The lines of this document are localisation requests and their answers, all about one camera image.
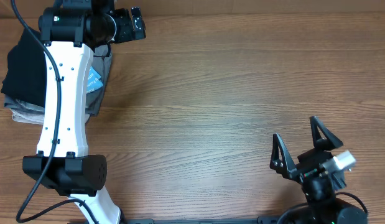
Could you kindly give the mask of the black t-shirt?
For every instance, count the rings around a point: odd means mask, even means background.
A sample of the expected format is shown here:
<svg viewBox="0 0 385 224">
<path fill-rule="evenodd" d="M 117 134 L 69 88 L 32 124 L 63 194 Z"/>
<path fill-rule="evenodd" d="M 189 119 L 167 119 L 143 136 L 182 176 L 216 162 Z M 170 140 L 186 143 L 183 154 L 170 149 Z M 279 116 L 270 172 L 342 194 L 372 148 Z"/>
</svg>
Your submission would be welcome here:
<svg viewBox="0 0 385 224">
<path fill-rule="evenodd" d="M 40 33 L 24 30 L 17 45 L 7 55 L 7 74 L 1 93 L 11 98 L 44 107 L 47 83 L 45 54 L 34 40 Z"/>
</svg>

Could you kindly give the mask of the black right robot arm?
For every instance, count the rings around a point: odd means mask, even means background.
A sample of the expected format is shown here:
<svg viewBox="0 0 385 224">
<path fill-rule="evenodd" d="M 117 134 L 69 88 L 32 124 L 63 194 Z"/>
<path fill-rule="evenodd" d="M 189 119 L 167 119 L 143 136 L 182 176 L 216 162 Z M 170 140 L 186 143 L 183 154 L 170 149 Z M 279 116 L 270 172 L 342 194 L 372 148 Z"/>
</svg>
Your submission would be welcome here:
<svg viewBox="0 0 385 224">
<path fill-rule="evenodd" d="M 368 209 L 354 194 L 343 192 L 345 171 L 356 165 L 350 151 L 334 156 L 332 150 L 343 146 L 316 117 L 310 117 L 313 148 L 299 155 L 296 164 L 281 136 L 272 137 L 269 167 L 283 178 L 301 186 L 306 202 L 288 208 L 277 223 L 367 223 Z"/>
</svg>

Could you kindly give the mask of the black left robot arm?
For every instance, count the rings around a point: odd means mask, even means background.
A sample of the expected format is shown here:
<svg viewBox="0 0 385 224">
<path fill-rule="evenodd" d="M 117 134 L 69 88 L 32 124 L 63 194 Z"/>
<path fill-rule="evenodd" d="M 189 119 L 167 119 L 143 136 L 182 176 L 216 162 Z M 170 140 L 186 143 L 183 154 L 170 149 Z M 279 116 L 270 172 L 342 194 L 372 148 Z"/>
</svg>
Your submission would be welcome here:
<svg viewBox="0 0 385 224">
<path fill-rule="evenodd" d="M 88 152 L 86 89 L 94 49 L 146 37 L 139 7 L 112 1 L 63 1 L 39 18 L 38 45 L 45 54 L 44 123 L 36 153 L 22 169 L 36 186 L 55 190 L 81 210 L 87 223 L 124 223 L 105 187 L 107 162 Z"/>
</svg>

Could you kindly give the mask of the folded grey garment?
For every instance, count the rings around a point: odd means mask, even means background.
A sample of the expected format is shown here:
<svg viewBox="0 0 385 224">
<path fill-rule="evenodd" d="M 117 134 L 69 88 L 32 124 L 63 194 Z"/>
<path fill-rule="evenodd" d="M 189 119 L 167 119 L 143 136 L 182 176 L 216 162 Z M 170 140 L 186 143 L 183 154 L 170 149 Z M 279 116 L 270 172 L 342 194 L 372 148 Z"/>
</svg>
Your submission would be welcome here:
<svg viewBox="0 0 385 224">
<path fill-rule="evenodd" d="M 100 110 L 101 102 L 103 100 L 104 89 L 109 77 L 109 69 L 112 62 L 112 53 L 108 46 L 102 45 L 95 49 L 93 67 L 100 75 L 103 82 L 103 87 L 91 93 L 86 94 L 86 113 L 96 116 Z M 15 109 L 21 111 L 45 111 L 44 107 L 27 103 L 22 100 L 5 96 L 4 107 L 7 109 Z"/>
</svg>

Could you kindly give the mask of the folded light blue garment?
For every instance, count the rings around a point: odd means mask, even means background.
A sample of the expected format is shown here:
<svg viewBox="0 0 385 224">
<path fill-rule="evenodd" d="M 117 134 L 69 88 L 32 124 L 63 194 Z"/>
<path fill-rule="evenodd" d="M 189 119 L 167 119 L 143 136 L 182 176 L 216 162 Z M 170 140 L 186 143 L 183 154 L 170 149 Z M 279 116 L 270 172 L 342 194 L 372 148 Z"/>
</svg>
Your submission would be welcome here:
<svg viewBox="0 0 385 224">
<path fill-rule="evenodd" d="M 101 80 L 101 75 L 93 67 L 90 67 L 86 92 L 91 93 L 96 90 L 99 90 L 102 87 L 103 82 Z"/>
</svg>

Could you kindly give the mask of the folded beige garment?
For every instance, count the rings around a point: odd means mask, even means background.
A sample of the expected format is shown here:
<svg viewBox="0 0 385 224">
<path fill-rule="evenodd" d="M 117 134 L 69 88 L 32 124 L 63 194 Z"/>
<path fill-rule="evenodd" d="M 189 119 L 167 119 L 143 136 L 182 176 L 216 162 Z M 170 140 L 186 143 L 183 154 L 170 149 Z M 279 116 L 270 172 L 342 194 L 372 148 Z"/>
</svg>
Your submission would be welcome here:
<svg viewBox="0 0 385 224">
<path fill-rule="evenodd" d="M 43 125 L 45 111 L 21 111 L 11 109 L 12 119 L 19 123 Z"/>
</svg>

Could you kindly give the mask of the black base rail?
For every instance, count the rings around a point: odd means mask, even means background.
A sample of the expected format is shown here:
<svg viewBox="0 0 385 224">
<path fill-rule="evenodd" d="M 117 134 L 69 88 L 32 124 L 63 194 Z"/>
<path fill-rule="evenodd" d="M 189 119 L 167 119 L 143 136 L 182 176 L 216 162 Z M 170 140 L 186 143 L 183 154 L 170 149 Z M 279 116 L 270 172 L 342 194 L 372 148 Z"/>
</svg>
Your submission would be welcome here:
<svg viewBox="0 0 385 224">
<path fill-rule="evenodd" d="M 261 216 L 257 218 L 226 218 L 226 219 L 200 219 L 200 220 L 153 220 L 125 219 L 121 224 L 276 224 L 279 216 Z"/>
</svg>

